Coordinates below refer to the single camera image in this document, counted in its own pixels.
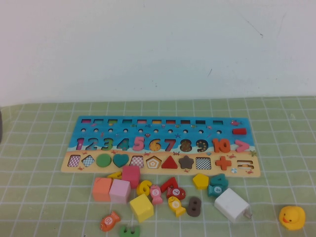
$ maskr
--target pink number 5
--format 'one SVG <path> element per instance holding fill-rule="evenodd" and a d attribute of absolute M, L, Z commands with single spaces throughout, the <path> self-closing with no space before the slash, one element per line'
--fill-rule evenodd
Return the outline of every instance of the pink number 5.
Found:
<path fill-rule="evenodd" d="M 145 145 L 144 145 L 145 138 L 144 137 L 135 137 L 133 150 L 134 151 L 141 151 Z"/>

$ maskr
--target duck beak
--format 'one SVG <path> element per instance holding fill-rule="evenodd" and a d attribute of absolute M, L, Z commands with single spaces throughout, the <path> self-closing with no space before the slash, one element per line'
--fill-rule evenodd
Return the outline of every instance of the duck beak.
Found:
<path fill-rule="evenodd" d="M 284 217 L 283 217 L 283 221 L 284 221 L 285 223 L 289 223 Z"/>

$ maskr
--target number puzzle board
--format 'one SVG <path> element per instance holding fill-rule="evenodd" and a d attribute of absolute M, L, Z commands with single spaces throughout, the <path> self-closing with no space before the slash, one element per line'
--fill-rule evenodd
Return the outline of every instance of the number puzzle board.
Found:
<path fill-rule="evenodd" d="M 123 165 L 142 174 L 260 176 L 247 118 L 80 116 L 61 171 Z"/>

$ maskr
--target green circle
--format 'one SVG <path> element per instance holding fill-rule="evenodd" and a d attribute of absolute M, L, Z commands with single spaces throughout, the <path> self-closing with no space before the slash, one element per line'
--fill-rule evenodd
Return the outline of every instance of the green circle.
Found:
<path fill-rule="evenodd" d="M 101 154 L 97 157 L 97 166 L 99 167 L 107 167 L 111 164 L 112 159 L 108 154 Z"/>

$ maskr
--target orange cube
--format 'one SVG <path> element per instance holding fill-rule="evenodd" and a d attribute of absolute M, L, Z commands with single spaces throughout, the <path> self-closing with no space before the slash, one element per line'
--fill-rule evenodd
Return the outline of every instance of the orange cube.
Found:
<path fill-rule="evenodd" d="M 111 178 L 96 178 L 92 189 L 93 199 L 95 201 L 111 201 L 109 194 L 111 185 Z"/>

